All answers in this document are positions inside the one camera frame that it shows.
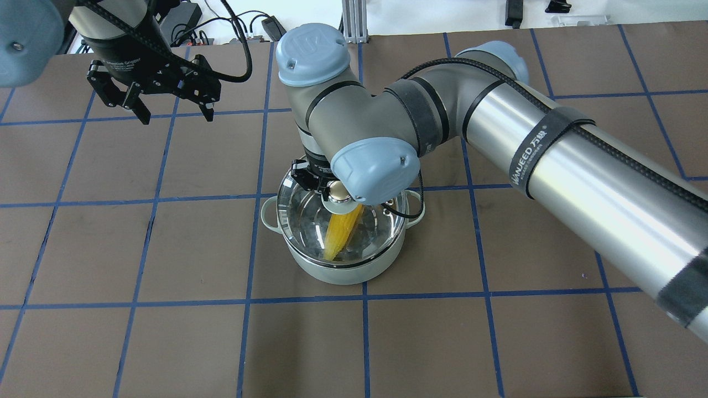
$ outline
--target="pot lid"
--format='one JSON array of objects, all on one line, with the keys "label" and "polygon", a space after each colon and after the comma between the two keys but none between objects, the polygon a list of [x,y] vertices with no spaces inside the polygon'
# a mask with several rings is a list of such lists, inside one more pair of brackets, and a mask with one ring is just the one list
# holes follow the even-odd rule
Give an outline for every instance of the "pot lid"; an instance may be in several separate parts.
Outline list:
[{"label": "pot lid", "polygon": [[[408,211],[405,193],[389,202]],[[377,258],[398,238],[405,219],[381,205],[360,205],[347,215],[333,215],[321,195],[306,191],[290,173],[278,192],[278,222],[288,244],[297,253],[320,266],[352,268]]]}]

